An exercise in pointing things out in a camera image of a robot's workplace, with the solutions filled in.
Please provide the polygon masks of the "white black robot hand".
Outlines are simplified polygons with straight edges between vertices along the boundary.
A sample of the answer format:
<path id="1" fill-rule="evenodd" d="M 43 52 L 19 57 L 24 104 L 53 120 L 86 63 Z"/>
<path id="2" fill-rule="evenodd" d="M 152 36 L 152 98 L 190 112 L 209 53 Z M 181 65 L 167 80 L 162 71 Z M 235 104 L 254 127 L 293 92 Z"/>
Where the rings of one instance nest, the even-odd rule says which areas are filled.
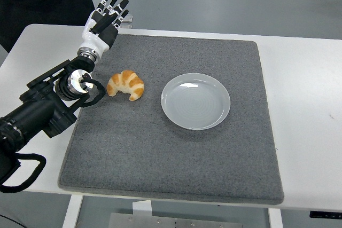
<path id="1" fill-rule="evenodd" d="M 101 0 L 90 14 L 82 32 L 83 43 L 78 55 L 84 52 L 100 58 L 109 50 L 118 35 L 119 27 L 129 11 L 126 9 L 129 1 Z"/>

